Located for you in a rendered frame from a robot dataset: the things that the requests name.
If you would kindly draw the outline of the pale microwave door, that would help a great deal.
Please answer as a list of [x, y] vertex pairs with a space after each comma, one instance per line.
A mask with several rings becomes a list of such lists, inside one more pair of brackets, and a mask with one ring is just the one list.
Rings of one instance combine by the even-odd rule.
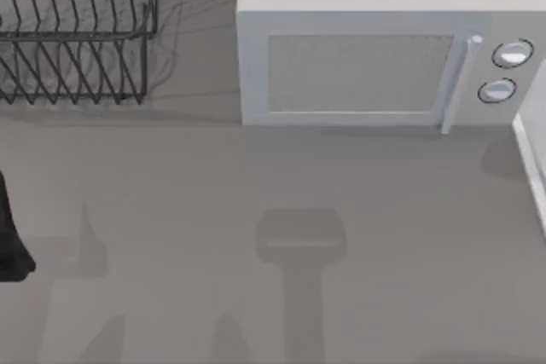
[[246, 125], [435, 126], [464, 57], [449, 17], [241, 11]]

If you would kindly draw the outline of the white microwave knob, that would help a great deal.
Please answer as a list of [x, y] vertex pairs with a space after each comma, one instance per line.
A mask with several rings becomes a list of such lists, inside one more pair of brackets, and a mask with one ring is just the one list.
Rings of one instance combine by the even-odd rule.
[[516, 92], [517, 84], [510, 78], [484, 83], [477, 96], [484, 104], [498, 104], [508, 101]]
[[492, 53], [491, 60], [497, 67], [512, 69], [525, 64], [534, 54], [532, 42], [526, 39], [501, 43]]

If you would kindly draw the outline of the white sink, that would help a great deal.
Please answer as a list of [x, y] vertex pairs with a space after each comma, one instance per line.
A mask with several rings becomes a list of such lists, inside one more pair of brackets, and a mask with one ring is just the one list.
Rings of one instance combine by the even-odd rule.
[[546, 239], [546, 61], [514, 119], [513, 130]]

